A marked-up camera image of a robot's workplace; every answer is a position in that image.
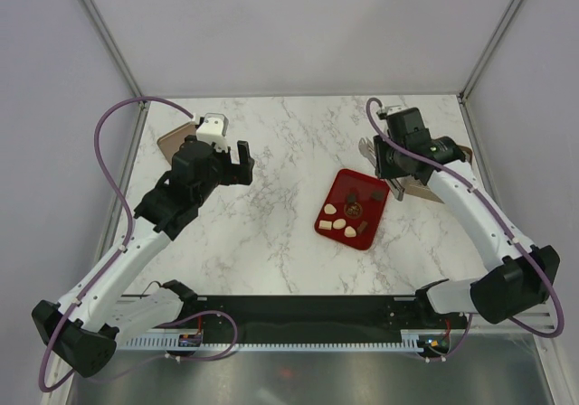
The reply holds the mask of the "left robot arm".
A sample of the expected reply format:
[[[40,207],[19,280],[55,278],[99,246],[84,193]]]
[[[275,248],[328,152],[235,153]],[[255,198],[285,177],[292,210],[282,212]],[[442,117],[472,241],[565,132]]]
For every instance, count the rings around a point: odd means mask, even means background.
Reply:
[[[240,141],[237,150],[239,161],[233,163],[230,150],[186,138],[170,170],[130,212],[126,235],[75,288],[57,302],[42,300],[33,309],[47,353],[56,353],[89,378],[108,364],[119,345],[152,328],[195,322],[194,292],[176,280],[124,308],[117,302],[144,267],[197,218],[216,187],[252,183],[250,147]]]

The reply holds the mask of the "steel kitchen tongs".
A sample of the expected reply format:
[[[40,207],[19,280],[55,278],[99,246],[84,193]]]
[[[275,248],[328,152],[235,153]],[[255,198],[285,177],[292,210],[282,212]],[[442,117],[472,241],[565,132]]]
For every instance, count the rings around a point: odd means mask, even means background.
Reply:
[[[362,141],[366,140],[370,147],[366,148],[362,145]],[[358,151],[369,163],[370,165],[376,170],[377,169],[377,161],[375,157],[375,149],[373,142],[368,137],[362,137],[358,141]],[[394,198],[396,201],[401,202],[403,200],[404,195],[404,187],[397,179],[384,179],[387,183],[390,191],[394,194]]]

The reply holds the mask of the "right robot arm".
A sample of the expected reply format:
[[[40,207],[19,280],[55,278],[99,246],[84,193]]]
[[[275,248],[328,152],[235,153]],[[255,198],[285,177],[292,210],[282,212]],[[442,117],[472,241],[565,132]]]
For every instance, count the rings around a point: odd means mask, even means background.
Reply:
[[[452,212],[486,270],[480,278],[449,279],[419,289],[416,322],[435,327],[453,312],[475,313],[496,325],[544,304],[551,296],[560,258],[538,247],[489,197],[463,150],[450,137],[432,137],[418,108],[380,108],[372,122],[386,129],[374,138],[375,174],[386,181],[411,177]]]

